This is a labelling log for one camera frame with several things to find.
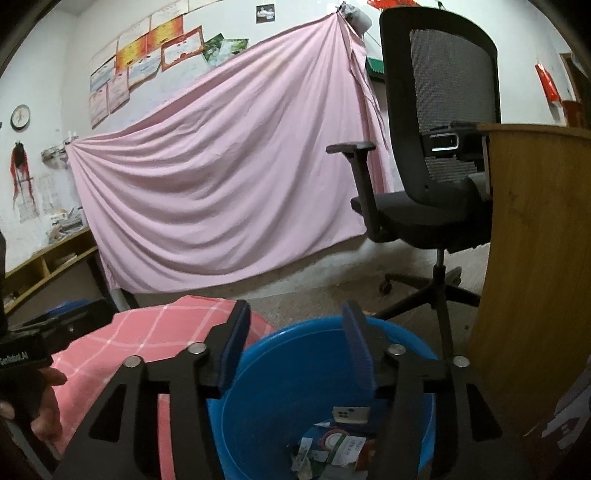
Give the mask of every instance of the clock face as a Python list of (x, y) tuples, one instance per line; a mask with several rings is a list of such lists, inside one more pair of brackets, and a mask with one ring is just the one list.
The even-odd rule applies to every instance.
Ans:
[(11, 124), (13, 129), (22, 130), (31, 121), (31, 111), (26, 105), (17, 106), (15, 111), (12, 113)]

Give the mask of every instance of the wooden shelf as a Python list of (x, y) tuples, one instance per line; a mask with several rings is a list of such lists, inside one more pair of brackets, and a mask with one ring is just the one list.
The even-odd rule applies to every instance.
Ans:
[[(16, 300), (6, 307), (6, 314), (10, 315), (57, 277), (97, 253), (98, 247), (89, 228), (37, 252), (6, 274), (2, 297), (16, 296)], [(75, 257), (64, 261), (71, 255)]]

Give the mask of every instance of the chair caster wheel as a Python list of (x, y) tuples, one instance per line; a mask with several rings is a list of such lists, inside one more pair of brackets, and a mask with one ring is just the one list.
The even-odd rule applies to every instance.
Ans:
[(392, 282), (389, 280), (384, 280), (379, 286), (379, 292), (386, 296), (392, 291)]

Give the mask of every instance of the blue trash bin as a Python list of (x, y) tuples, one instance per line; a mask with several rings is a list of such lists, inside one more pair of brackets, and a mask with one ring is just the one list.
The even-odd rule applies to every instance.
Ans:
[[(383, 320), (393, 343), (436, 359), (411, 332)], [(421, 468), (433, 457), (434, 395), (424, 396)], [(217, 451), (227, 480), (294, 480), (290, 454), (314, 424), (332, 419), (336, 406), (386, 412), (355, 381), (342, 317), (299, 323), (279, 330), (244, 352), (232, 388), (209, 401)]]

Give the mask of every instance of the pink checkered tablecloth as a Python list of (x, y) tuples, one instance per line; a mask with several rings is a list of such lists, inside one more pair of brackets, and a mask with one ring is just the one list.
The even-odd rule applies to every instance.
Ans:
[[(56, 444), (58, 450), (65, 450), (80, 422), (127, 357), (139, 355), (153, 362), (177, 355), (191, 343), (204, 341), (211, 327), (226, 322), (234, 303), (183, 297), (170, 305), (119, 313), (109, 326), (54, 355), (53, 367), (68, 377), (64, 386), (55, 387), (64, 426), (64, 436)], [(273, 331), (271, 325), (253, 312), (246, 346)], [(173, 480), (167, 395), (161, 395), (159, 400), (158, 436), (163, 480)]]

